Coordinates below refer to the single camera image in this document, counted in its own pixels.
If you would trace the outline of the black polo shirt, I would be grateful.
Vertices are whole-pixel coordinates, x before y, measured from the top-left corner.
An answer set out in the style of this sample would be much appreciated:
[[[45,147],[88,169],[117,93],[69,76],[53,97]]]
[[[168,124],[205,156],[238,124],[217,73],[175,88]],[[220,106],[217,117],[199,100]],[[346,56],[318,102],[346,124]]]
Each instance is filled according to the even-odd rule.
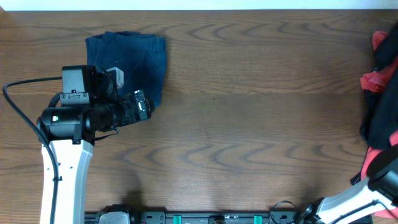
[[[373,50],[374,70],[381,71],[397,59],[397,25],[387,32],[388,36]],[[386,89],[378,98],[377,107],[371,118],[366,139],[368,146],[387,150],[396,145],[390,143],[390,136],[397,131],[397,69]]]

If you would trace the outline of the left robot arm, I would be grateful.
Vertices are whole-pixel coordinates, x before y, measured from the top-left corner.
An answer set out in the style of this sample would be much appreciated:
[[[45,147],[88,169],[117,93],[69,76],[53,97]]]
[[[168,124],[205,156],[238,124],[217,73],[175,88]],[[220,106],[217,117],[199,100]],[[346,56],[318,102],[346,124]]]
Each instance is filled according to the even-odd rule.
[[[41,223],[83,223],[86,180],[95,142],[123,126],[150,119],[154,103],[142,90],[120,95],[123,71],[103,72],[91,65],[62,68],[63,91],[38,118],[47,143],[42,146],[44,187]]]

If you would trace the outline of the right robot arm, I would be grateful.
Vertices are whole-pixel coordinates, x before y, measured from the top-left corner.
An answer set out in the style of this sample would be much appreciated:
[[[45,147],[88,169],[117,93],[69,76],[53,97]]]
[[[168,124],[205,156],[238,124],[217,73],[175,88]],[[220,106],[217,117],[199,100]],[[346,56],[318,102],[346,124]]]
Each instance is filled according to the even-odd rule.
[[[299,223],[351,223],[380,211],[394,219],[397,208],[397,147],[379,153],[366,177],[333,197],[320,198],[298,217]]]

